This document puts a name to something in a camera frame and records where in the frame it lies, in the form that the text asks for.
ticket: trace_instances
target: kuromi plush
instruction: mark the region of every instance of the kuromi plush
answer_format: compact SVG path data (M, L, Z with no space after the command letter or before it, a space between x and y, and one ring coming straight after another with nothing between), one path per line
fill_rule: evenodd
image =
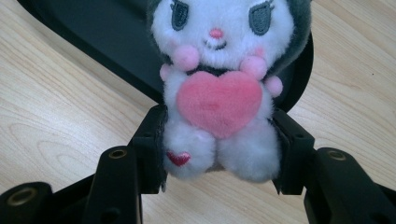
M165 169L180 179L219 168L275 178L276 74L304 48L310 1L149 0L148 26L164 58Z

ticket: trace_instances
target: wooden table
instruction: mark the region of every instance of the wooden table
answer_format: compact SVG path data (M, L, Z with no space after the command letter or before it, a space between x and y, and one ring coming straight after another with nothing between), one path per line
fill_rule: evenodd
M396 2L312 2L315 62L289 112L316 148L353 155L396 189ZM94 173L100 154L126 145L148 97L36 21L0 2L0 193L30 181L64 188ZM303 196L221 172L169 177L143 196L146 223L306 223Z

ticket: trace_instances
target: small red heart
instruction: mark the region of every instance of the small red heart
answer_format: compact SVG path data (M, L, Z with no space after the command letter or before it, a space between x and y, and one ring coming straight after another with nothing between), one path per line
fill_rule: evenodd
M239 71L220 77L196 72L177 94L180 114L217 138L226 138L241 130L256 116L261 103L259 81Z
M175 155L175 153L173 153L172 151L167 151L166 156L176 166L182 166L182 165L186 164L191 158L191 156L188 152L181 152L181 153Z

